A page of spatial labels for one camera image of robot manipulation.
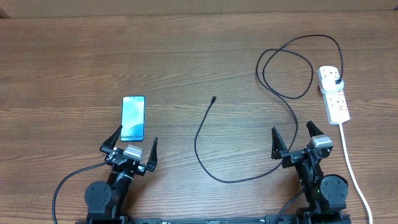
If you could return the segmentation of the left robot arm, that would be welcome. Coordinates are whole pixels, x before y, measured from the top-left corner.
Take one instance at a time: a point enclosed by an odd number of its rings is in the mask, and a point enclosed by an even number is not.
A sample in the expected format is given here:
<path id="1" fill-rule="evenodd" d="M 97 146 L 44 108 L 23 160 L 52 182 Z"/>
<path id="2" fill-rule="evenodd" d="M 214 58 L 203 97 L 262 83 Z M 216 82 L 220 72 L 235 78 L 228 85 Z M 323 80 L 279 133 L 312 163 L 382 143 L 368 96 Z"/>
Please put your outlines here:
<path id="1" fill-rule="evenodd" d="M 116 147 L 122 127 L 105 140 L 100 151 L 106 154 L 105 164 L 112 167 L 107 181 L 96 181 L 85 190 L 88 206 L 86 223 L 135 223 L 122 212 L 127 193 L 136 175 L 153 172 L 157 166 L 157 142 L 155 138 L 147 164 L 141 164 L 143 149 L 128 145 Z"/>

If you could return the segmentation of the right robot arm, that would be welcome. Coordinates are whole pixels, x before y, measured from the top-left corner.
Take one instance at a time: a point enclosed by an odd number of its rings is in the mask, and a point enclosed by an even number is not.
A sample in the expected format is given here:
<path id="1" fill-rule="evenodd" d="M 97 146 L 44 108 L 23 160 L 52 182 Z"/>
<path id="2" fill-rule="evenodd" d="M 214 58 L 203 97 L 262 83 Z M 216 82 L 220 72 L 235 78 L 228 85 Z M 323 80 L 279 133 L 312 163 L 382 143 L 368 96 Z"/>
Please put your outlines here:
<path id="1" fill-rule="evenodd" d="M 281 160 L 283 168 L 294 167 L 302 190 L 290 199 L 277 215 L 265 216 L 266 223 L 314 223 L 349 224 L 346 209 L 348 181 L 340 175 L 324 175 L 320 167 L 322 159 L 328 157 L 333 149 L 332 139 L 309 121 L 307 129 L 309 143 L 301 150 L 289 151 L 276 128 L 272 128 L 271 158 Z M 298 197 L 304 195 L 307 206 L 297 209 L 293 215 L 285 215 L 285 209 Z"/>

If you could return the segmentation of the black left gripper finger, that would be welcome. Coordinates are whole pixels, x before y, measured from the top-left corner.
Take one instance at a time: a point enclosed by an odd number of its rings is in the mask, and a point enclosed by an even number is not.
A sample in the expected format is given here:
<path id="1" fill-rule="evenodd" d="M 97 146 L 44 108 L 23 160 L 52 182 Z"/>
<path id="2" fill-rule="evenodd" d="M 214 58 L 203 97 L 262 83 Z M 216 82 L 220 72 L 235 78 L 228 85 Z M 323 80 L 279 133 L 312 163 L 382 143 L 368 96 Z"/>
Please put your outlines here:
<path id="1" fill-rule="evenodd" d="M 157 166 L 157 142 L 158 142 L 158 138 L 155 138 L 153 145 L 152 145 L 149 159 L 147 161 L 147 170 L 150 172 L 155 171 L 155 168 Z"/>
<path id="2" fill-rule="evenodd" d="M 123 128 L 123 126 L 120 125 L 118 127 L 118 129 L 109 138 L 107 138 L 107 140 L 105 140 L 102 143 L 102 146 L 105 147 L 105 148 L 108 148 L 108 149 L 113 149 L 115 144 L 116 144 L 116 142 L 118 141 L 118 137 L 121 134 L 122 128 Z"/>

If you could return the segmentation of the Galaxy S24+ smartphone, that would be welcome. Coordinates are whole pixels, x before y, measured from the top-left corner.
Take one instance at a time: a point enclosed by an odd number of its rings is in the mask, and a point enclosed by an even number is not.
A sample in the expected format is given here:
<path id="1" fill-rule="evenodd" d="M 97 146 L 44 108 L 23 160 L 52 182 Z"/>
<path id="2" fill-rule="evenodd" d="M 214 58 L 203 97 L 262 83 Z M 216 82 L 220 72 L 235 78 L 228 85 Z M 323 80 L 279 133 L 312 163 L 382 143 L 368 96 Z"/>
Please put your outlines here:
<path id="1" fill-rule="evenodd" d="M 121 115 L 121 141 L 141 142 L 145 138 L 146 99 L 144 96 L 125 96 Z"/>

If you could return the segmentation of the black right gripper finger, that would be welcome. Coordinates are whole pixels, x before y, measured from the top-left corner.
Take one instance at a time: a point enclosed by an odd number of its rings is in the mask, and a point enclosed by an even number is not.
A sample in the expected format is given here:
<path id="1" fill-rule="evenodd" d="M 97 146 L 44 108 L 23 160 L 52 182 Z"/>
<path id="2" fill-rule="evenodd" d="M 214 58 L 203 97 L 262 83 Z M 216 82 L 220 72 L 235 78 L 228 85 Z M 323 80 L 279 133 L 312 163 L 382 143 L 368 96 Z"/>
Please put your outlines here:
<path id="1" fill-rule="evenodd" d="M 271 158 L 272 159 L 281 159 L 282 154 L 286 153 L 287 147 L 282 137 L 280 136 L 276 127 L 272 128 L 272 150 L 271 150 Z"/>
<path id="2" fill-rule="evenodd" d="M 314 136 L 320 136 L 324 134 L 324 132 L 322 132 L 312 121 L 308 121 L 306 123 L 306 126 L 311 138 Z"/>

